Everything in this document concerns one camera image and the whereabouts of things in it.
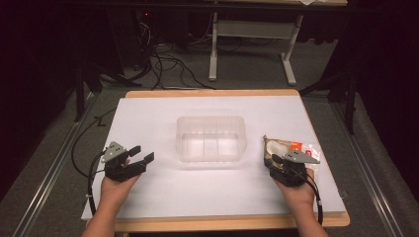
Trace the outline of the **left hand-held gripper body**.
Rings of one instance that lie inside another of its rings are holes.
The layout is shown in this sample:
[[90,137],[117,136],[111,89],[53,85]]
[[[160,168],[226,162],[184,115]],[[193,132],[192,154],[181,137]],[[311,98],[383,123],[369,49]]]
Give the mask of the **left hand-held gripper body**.
[[113,181],[123,182],[146,171],[146,166],[135,165],[135,162],[129,164],[128,158],[128,150],[112,141],[101,158],[105,176]]

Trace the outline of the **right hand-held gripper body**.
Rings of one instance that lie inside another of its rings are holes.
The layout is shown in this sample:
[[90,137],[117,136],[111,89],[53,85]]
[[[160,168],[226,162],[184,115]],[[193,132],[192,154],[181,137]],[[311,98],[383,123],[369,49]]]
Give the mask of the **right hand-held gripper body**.
[[320,161],[308,154],[294,150],[280,156],[284,164],[278,164],[271,157],[268,159],[270,176],[287,187],[299,187],[307,181],[306,164],[319,164]]

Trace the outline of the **clear plastic container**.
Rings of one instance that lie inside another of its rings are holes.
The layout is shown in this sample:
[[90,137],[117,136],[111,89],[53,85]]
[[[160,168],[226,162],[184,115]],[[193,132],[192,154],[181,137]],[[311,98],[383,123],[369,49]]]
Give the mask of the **clear plastic container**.
[[200,116],[177,119],[176,150],[182,162],[237,162],[246,146],[246,126],[242,117]]

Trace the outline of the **person's left hand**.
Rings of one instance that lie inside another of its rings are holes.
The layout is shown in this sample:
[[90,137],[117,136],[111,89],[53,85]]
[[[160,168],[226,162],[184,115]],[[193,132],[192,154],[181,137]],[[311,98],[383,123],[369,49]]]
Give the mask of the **person's left hand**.
[[118,213],[138,179],[139,176],[134,176],[126,181],[117,182],[105,177],[101,184],[98,209],[108,213]]

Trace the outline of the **person's right hand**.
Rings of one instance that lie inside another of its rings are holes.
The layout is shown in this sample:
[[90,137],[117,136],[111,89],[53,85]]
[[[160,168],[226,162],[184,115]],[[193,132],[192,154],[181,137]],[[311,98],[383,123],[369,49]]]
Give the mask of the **person's right hand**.
[[279,181],[275,184],[280,189],[285,202],[293,214],[313,211],[315,192],[309,184],[299,187],[287,187]]

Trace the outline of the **white paper sheet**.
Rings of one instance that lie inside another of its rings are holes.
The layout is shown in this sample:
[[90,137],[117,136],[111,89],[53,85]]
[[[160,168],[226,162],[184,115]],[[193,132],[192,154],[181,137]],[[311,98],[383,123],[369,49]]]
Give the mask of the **white paper sheet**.
[[[181,117],[239,116],[247,146],[234,163],[191,164],[175,148]],[[316,144],[298,96],[130,98],[118,104],[108,135],[153,153],[120,210],[121,219],[285,214],[284,199],[263,162],[265,137]]]

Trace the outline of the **black metal stand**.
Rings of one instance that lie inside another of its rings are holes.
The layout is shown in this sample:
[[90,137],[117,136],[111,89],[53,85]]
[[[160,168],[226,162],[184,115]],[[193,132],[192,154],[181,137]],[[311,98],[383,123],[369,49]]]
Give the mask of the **black metal stand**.
[[135,80],[138,80],[140,77],[145,75],[145,72],[141,71],[140,73],[126,78],[119,73],[114,73],[111,70],[106,69],[105,67],[100,66],[97,63],[92,61],[85,61],[80,63],[76,67],[75,72],[75,92],[76,92],[76,121],[80,121],[82,116],[85,114],[85,96],[84,96],[84,86],[87,85],[89,90],[94,93],[101,93],[103,90],[103,85],[101,83],[101,76],[105,75],[112,80],[126,85],[128,87],[140,87],[140,83],[135,83]]
[[329,102],[338,103],[345,101],[345,113],[344,113],[344,124],[347,130],[354,134],[354,112],[355,108],[355,96],[357,89],[359,69],[357,66],[347,66],[343,71],[334,73],[331,76],[326,76],[324,79],[320,79],[318,82],[311,84],[301,90],[299,94],[306,96],[311,92],[317,90],[329,89],[327,99]]

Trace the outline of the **wooden table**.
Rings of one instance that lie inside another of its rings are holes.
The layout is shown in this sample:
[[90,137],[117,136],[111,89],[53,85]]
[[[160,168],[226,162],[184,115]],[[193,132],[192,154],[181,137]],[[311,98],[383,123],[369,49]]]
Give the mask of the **wooden table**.
[[[237,96],[298,96],[295,90],[194,90],[194,91],[131,91],[130,98],[178,97],[237,97]],[[143,158],[141,152],[136,156]],[[239,216],[165,217],[145,219],[118,219],[119,232],[180,232],[212,230],[258,230],[293,228],[295,222],[288,210],[285,214],[258,214]]]

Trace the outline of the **metal floor rail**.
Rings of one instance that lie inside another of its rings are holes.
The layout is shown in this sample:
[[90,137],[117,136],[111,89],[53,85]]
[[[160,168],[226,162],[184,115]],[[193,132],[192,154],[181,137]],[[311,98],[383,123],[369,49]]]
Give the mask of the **metal floor rail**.
[[394,219],[392,210],[388,205],[387,198],[379,187],[377,179],[375,178],[358,141],[356,140],[355,136],[350,133],[349,128],[345,124],[345,116],[341,106],[339,104],[331,104],[331,109],[339,120],[339,123],[344,129],[344,133],[349,140],[352,151],[355,154],[357,167],[361,172],[361,178],[368,190],[369,196],[374,204],[374,207],[379,215],[379,218],[388,237],[403,237],[403,234],[400,232],[398,223]]
[[37,188],[37,192],[32,198],[31,203],[21,218],[12,237],[28,237],[67,161],[66,156],[69,153],[70,147],[74,144],[75,137],[78,134],[80,127],[87,116],[87,113],[96,103],[98,96],[98,93],[90,92],[86,97],[83,98],[83,102],[85,104],[84,111],[78,117],[77,121],[75,121],[70,127],[63,143],[61,144],[57,154],[55,155],[47,172],[45,173],[41,184]]

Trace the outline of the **white desk frame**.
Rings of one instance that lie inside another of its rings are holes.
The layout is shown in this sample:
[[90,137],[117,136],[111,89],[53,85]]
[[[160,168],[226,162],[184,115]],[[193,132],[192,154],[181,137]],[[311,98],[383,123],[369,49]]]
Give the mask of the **white desk frame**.
[[212,14],[211,52],[209,57],[209,80],[217,78],[217,39],[219,37],[238,37],[267,40],[287,40],[288,49],[280,53],[286,78],[290,86],[296,85],[291,56],[299,34],[303,15],[298,15],[291,23],[252,22],[220,20],[217,13]]

